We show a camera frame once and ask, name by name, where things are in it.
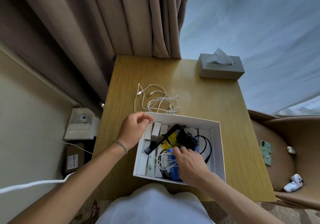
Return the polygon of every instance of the white shirt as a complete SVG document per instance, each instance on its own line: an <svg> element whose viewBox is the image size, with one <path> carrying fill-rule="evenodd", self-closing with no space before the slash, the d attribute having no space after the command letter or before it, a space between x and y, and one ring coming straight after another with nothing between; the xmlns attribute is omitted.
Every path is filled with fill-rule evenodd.
<svg viewBox="0 0 320 224"><path fill-rule="evenodd" d="M189 192L169 194L161 184L148 184L115 200L96 224L214 223L199 199Z"/></svg>

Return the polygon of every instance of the patterned carpet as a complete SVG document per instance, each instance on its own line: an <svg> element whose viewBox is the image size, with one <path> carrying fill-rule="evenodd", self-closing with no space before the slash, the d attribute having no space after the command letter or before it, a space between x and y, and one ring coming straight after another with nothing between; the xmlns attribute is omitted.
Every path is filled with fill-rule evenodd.
<svg viewBox="0 0 320 224"><path fill-rule="evenodd" d="M87 201L70 224L94 224L111 203L108 200ZM216 224L236 223L216 202L202 204ZM320 224L320 211L290 209L265 202L257 204L287 224Z"/></svg>

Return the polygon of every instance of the hand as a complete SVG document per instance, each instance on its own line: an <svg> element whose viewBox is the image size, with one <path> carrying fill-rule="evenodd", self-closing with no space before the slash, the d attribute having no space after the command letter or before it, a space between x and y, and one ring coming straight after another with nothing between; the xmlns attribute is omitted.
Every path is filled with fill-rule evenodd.
<svg viewBox="0 0 320 224"><path fill-rule="evenodd" d="M205 177L211 173L202 156L184 146L180 149L174 147L173 153L177 158L178 173L182 181L187 185L199 188Z"/></svg>
<svg viewBox="0 0 320 224"><path fill-rule="evenodd" d="M139 142L146 127L152 122L153 117L146 113L130 114L123 120L116 140L121 142L129 151Z"/></svg>

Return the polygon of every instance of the gray tissue box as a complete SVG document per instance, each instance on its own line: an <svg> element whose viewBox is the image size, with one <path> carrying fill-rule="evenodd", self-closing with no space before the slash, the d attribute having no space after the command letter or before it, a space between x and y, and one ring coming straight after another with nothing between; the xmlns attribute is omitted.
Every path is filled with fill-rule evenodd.
<svg viewBox="0 0 320 224"><path fill-rule="evenodd" d="M206 62L210 54L200 54L197 61L200 77L213 77L238 80L245 72L239 56L229 56L234 65L219 65Z"/></svg>

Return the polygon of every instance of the green phone case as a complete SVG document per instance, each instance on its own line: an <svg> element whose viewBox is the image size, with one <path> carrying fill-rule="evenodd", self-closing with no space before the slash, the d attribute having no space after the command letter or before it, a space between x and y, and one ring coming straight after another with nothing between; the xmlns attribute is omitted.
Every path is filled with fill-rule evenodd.
<svg viewBox="0 0 320 224"><path fill-rule="evenodd" d="M268 166L271 166L271 152L272 152L271 144L269 142L262 140L260 142L260 150L262 153L264 163Z"/></svg>

